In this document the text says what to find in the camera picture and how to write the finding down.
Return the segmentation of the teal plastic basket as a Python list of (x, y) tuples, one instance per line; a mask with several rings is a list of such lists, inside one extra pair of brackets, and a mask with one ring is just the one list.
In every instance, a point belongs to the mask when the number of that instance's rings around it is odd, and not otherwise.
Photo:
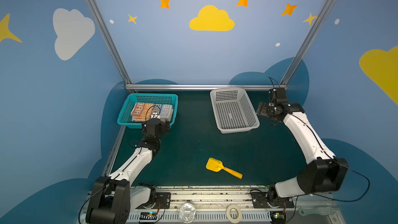
[(117, 123), (131, 129), (141, 129), (152, 118), (173, 125), (177, 115), (178, 96), (161, 93), (132, 93), (119, 113)]

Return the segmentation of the grey plastic basket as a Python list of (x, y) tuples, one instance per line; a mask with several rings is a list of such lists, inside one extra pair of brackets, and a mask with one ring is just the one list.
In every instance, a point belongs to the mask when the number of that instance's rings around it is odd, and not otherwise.
[(260, 121), (245, 89), (225, 88), (210, 92), (217, 128), (222, 134), (257, 129)]

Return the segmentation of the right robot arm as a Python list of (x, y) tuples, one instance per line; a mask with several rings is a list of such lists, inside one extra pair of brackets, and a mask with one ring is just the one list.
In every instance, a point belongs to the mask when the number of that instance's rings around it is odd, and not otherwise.
[(338, 158), (313, 129), (305, 111), (298, 103), (263, 103), (257, 114), (282, 122), (293, 134), (307, 163), (294, 178), (273, 186), (278, 198), (338, 191), (348, 170), (348, 162)]

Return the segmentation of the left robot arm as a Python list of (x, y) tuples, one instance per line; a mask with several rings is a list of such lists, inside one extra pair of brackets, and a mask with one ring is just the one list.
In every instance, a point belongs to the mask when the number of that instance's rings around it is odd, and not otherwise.
[(85, 222), (87, 224), (125, 224), (132, 209), (166, 208), (151, 184), (131, 188), (140, 172), (160, 150), (161, 138), (169, 133), (170, 122), (152, 118), (142, 123), (144, 138), (133, 155), (114, 173), (99, 177), (93, 185)]

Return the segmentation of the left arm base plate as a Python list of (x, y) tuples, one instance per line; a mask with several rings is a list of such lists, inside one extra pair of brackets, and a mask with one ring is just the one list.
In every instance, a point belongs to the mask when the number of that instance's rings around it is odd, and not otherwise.
[(169, 209), (171, 205), (171, 193), (170, 192), (157, 192), (156, 199), (152, 203), (145, 203), (137, 207), (137, 209)]

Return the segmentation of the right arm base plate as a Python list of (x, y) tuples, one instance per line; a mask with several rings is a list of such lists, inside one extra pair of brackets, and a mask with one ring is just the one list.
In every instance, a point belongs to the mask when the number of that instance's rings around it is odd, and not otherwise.
[(254, 208), (294, 208), (292, 198), (281, 198), (275, 192), (254, 189), (249, 192)]

